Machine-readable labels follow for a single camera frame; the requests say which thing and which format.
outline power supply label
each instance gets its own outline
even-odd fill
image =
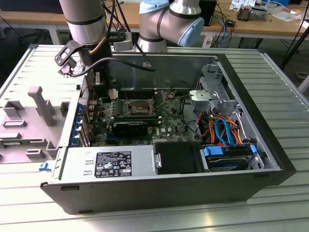
[[[96,178],[131,175],[132,161],[130,151],[97,153]]]

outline green motherboard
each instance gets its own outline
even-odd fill
[[[151,145],[162,141],[188,141],[187,127],[181,115],[181,98],[160,91],[145,100],[114,100],[98,103],[93,125],[92,146]],[[113,133],[117,122],[147,123],[143,136],[119,136]]]

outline black bracket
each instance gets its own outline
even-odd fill
[[[67,60],[74,54],[75,52],[78,52],[81,50],[83,45],[77,43],[74,40],[70,40],[61,50],[58,52],[58,54],[55,56],[55,62],[58,66],[62,66],[67,62]]]
[[[126,40],[126,29],[120,28],[118,31],[110,32],[108,40],[110,43]]]

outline metal table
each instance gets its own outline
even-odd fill
[[[1,88],[1,98],[14,99],[24,94],[20,85],[43,83],[46,78],[53,87],[62,86],[51,99],[55,104],[63,98],[70,101],[74,94],[70,85],[81,79],[63,78],[56,73],[54,56],[60,49],[57,45],[28,49]],[[256,50],[170,48],[169,51],[224,53],[298,172],[280,186],[266,188],[247,202],[68,215],[39,188],[46,176],[51,175],[38,171],[40,163],[3,164],[0,165],[0,231],[308,230],[309,102],[306,98],[267,54]]]

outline motherboard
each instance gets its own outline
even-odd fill
[[[149,99],[117,99],[90,105],[91,146],[151,145],[188,141],[181,114],[181,97],[157,91]]]

